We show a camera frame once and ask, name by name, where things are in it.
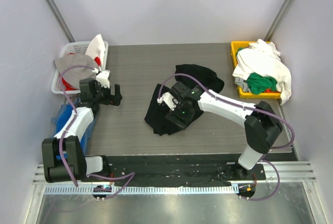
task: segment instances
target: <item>cable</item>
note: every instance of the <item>cable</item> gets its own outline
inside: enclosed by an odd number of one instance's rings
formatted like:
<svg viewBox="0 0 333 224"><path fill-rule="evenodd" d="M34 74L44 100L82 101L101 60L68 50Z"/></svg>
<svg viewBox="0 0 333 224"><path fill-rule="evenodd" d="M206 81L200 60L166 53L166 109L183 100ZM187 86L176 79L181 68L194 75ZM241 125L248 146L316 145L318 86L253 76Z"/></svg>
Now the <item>cable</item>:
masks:
<svg viewBox="0 0 333 224"><path fill-rule="evenodd" d="M74 65L74 66L69 67L69 68L67 68L66 70L64 70L64 71L60 74L60 79L59 79L59 80L62 81L62 77L63 77L63 75L64 75L66 72L68 72L69 70L74 69L74 68L87 68L87 69L92 69L92 70L95 69L95 68L87 67L86 65ZM62 84L61 90L62 90L64 96L66 97L67 101L69 102L69 104L72 106L72 108L73 108L75 114L74 114L74 117L73 117L72 121L67 125L65 131L62 133L62 135L61 135L61 137L60 137L60 141L59 141L59 154L60 154L60 157L61 157L62 163L63 163L65 169L67 170L67 173L68 173L69 177L70 177L71 180L73 181L74 185L75 185L76 187L78 187L78 186L79 186L78 181L77 181L76 178L74 177L74 175L73 175L73 173L72 173L72 171L71 171L71 169L70 169L70 167L69 167L69 165L68 165L68 163L67 163L67 161L66 161L66 158L65 158L65 156L64 156L64 154L63 154L63 150L62 150L63 139L65 138L65 135L66 135L66 133L68 132L69 128L70 128L70 127L72 126L72 124L75 122L76 117L77 117L77 115L78 115L78 111L76 110L76 107L75 107L75 105L73 104L72 100L71 100L71 99L69 98L69 96L67 95L67 93L66 93L66 91L65 91L65 86L64 86L63 84Z"/></svg>
<svg viewBox="0 0 333 224"><path fill-rule="evenodd" d="M255 177L255 173L253 173L252 174L252 177L253 177L253 179L254 179L254 184L252 184L252 185L249 185L249 184L246 184L246 185L243 185L243 186L240 186L240 187L238 187L239 189L242 189L242 188L244 188L244 187L249 187L249 188L254 188L255 186L257 186L257 178Z"/></svg>
<svg viewBox="0 0 333 224"><path fill-rule="evenodd" d="M131 182L131 180L133 179L133 177L134 177L134 175L135 175L135 173L134 172L131 172L131 173L129 173L129 174L127 174L127 175L124 175L124 176L122 176L122 177L116 177L116 178L110 178L110 177L103 177L103 178L100 178L100 179L106 179L106 180L109 180L109 181L113 181L113 180L120 180L120 179L125 179L125 178L127 178L127 177L130 177L129 179L128 179L128 181L116 192L116 193L114 193L114 194L111 194L111 195L109 195L108 197L105 197L105 200L106 199L110 199L110 198L113 198L113 197L115 197L117 194L119 194L130 182ZM94 177L97 177L97 178L99 178L100 176L99 175L95 175L95 174L90 174L90 176L94 176ZM76 207L76 208L73 208L73 209L70 209L70 210L64 210L64 209L58 209L58 208L55 208L54 207L54 205L55 205L55 201L53 201L52 202L52 204L51 204L51 206L50 206L50 208L48 209L48 211L46 212L46 214L45 214L45 217L43 218L43 221L41 222L42 224L44 224L45 223L45 221L47 220L47 218L48 218L48 216L49 216L49 214L51 213L51 210L54 208L55 209L55 211L58 211L58 212L60 212L60 213L70 213L70 212L73 212L73 211L75 211L75 210L78 210L78 209L80 209L81 207L83 207L83 206L85 206L85 205L87 205L88 203L90 203L90 202L92 202L92 201L94 201L95 199L91 199L91 200L89 200L89 201L86 201L86 202L84 202L84 203L82 203L81 205L79 205L78 207Z"/></svg>
<svg viewBox="0 0 333 224"><path fill-rule="evenodd" d="M248 200L248 201L254 201L254 202L265 201L265 200L268 200L269 198L273 197L277 193L277 191L279 190L279 188L280 188L280 175L279 175L279 172L277 171L277 168L274 166L273 163L271 163L269 161L262 160L262 162L270 164L272 166L272 168L275 170L275 173L276 173L276 176L277 176L276 188L274 189L274 191L270 195L268 195L266 197L263 197L263 198L252 199L252 198L246 198L246 197L242 196L241 197L242 199L245 199L245 200Z"/></svg>
<svg viewBox="0 0 333 224"><path fill-rule="evenodd" d="M205 86L200 83L200 81L198 81L195 77L192 77L188 74L185 74L185 73L175 73L175 74L172 74L170 77L168 77L161 85L160 87L160 90L158 92L158 98L161 98L161 92L162 92L162 88L163 86L166 84L166 82L168 82L171 78L175 77L175 76L183 76L183 77L188 77L190 79L192 79L193 81L195 81L205 92L207 92L208 95L210 95L211 97L215 98L216 100L219 100L223 103L228 103L232 106L235 106L235 107L238 107L238 108L242 108L242 109L246 109L246 110L250 110L250 111L256 111L256 112L259 112L259 113L262 113L262 114L265 114L265 115L268 115L268 116L271 116L281 122L283 122L284 124L286 124L288 126L288 128L290 129L290 132L291 132L291 139L290 141L285 144L285 145L282 145L282 146L277 146L277 147L272 147L271 149L272 150L277 150L277 149L283 149L283 148L286 148L286 147L289 147L293 144L294 140L295 140L295 132L292 128L292 126L285 120L283 119L282 117L279 117L271 112L267 112L267 111L263 111L263 110L260 110L260 109L257 109L257 108L253 108L253 107L248 107L248 106L245 106L243 107L241 104L238 104L238 103L235 103L235 102L231 102L231 101L228 101L226 99L223 99L223 98L220 98L220 97L216 97L213 93L211 93L209 90L207 90L205 88ZM279 187L280 187L280 175L276 169L276 167L269 161L265 161L265 160L262 160L262 162L265 162L265 163L268 163L270 164L273 169L275 170L276 172L276 175L277 175L277 186L276 186L276 189L273 191L272 194L270 194L269 196L266 196L264 198L259 198L259 199L247 199L246 197L242 196L243 199L246 199L246 200L250 200L250 201L264 201L264 200L268 200L269 198L271 198L272 196L274 196L276 194L276 192L279 190Z"/></svg>
<svg viewBox="0 0 333 224"><path fill-rule="evenodd" d="M246 110L250 110L250 111L256 111L256 112L259 112L259 113L262 113L262 114L265 114L265 115L268 115L268 116L271 116L281 122L283 122L284 124L286 124L288 126L288 128L290 129L290 132L291 132L291 139L289 141L289 143L285 144L285 145L282 145L282 146L277 146L277 147L272 147L271 149L272 150L277 150L277 149L283 149L283 148L286 148L286 147L289 147L293 144L294 140L295 140L295 132L292 128L292 126L285 120L283 119L282 117L279 117L271 112L267 112L267 111L263 111L263 110L260 110L260 109L257 109L257 108L253 108L253 107L248 107L248 106L245 106L243 107L241 104L238 104L238 103L235 103L235 102L231 102L231 101L228 101L226 99L223 99L223 98L220 98L220 97L216 97L213 93L211 93L209 90L207 90L205 88L205 86L200 83L200 81L198 81L195 77L192 77L188 74L185 74L185 73L175 73L175 74L172 74L170 77L168 77L161 85L160 87L160 90L158 92L158 98L161 98L161 93L162 93L162 88L163 86L166 84L167 81L169 81L171 78L175 77L175 76L183 76L183 77L188 77L190 79L192 79L193 81L195 81L205 92L207 92L208 95L210 95L211 97L215 98L216 100L219 100L223 103L227 103L227 104L230 104L232 106L235 106L235 107L238 107L238 108L241 108L241 109L246 109Z"/></svg>

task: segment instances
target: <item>metal pole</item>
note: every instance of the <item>metal pole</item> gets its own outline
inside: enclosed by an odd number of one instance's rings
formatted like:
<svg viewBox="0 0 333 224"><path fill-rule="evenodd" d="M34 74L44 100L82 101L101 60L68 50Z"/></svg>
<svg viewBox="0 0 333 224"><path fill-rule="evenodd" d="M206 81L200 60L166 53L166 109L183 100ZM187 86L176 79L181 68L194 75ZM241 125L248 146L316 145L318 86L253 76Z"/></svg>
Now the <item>metal pole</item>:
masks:
<svg viewBox="0 0 333 224"><path fill-rule="evenodd" d="M266 37L265 37L265 41L271 41L277 27L279 26L279 24L281 23L281 19L286 15L288 9L290 8L292 2L294 0L285 0L279 10L279 12L277 13Z"/></svg>
<svg viewBox="0 0 333 224"><path fill-rule="evenodd" d="M68 26L65 23L65 20L63 19L57 5L55 4L54 0L46 0L46 3L48 4L51 12L53 13L54 17L59 23L59 26L61 27L63 33L67 37L69 42L75 42L73 35L69 31Z"/></svg>

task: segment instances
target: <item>white wall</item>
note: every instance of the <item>white wall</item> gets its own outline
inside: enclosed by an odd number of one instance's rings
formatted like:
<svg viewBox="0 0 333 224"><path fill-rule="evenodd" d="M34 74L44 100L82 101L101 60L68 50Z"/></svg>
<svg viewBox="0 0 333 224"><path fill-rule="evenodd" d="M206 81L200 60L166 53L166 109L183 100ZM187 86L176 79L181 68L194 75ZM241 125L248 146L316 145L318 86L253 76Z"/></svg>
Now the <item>white wall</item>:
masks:
<svg viewBox="0 0 333 224"><path fill-rule="evenodd" d="M55 0L76 41L216 43L265 37L283 0Z"/></svg>
<svg viewBox="0 0 333 224"><path fill-rule="evenodd" d="M62 101L50 86L67 40L44 0L0 0L0 12L0 222L18 224Z"/></svg>
<svg viewBox="0 0 333 224"><path fill-rule="evenodd" d="M296 151L311 162L333 222L332 19L332 0L295 0L273 41L292 75L284 109L296 131Z"/></svg>

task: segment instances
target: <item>gray cloth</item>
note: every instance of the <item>gray cloth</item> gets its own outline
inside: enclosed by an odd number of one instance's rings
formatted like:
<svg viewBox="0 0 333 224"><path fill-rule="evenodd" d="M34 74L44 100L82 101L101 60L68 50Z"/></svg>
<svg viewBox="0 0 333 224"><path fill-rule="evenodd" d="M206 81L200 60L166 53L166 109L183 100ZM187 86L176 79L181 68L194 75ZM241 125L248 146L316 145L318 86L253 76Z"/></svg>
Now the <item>gray cloth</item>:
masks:
<svg viewBox="0 0 333 224"><path fill-rule="evenodd" d="M98 64L90 56L84 54L70 54L62 58L55 59L54 63L60 73L75 65L85 65L91 68L98 68ZM96 78L96 74L93 73L92 69L83 67L73 68L63 75L63 79L72 87L77 89L80 88L80 80L89 77Z"/></svg>
<svg viewBox="0 0 333 224"><path fill-rule="evenodd" d="M251 90L248 86L248 83L246 83L245 80L243 80L241 77L235 77L235 84L240 86L240 88L243 90L245 93L250 93Z"/></svg>

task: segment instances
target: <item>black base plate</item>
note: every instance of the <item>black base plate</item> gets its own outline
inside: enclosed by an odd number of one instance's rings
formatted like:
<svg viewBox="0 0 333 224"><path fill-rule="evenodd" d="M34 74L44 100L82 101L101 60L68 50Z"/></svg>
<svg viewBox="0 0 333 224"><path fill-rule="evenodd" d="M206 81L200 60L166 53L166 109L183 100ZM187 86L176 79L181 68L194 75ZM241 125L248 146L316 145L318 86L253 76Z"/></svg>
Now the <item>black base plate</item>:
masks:
<svg viewBox="0 0 333 224"><path fill-rule="evenodd" d="M262 164L256 164L252 170L244 170L244 176L239 176L236 173L237 166L235 164L220 164L219 165L219 174L220 177L225 180L234 180L234 181L251 181L254 179L253 176L257 179L257 181L266 180L266 174L264 171L264 166Z"/></svg>
<svg viewBox="0 0 333 224"><path fill-rule="evenodd" d="M221 187L229 186L228 179L219 172L227 167L221 155L156 155L156 156L109 156L114 177L135 172L129 186L132 187ZM265 180L262 165L253 168L257 180ZM246 179L253 180L252 173ZM122 186L127 179L116 182Z"/></svg>

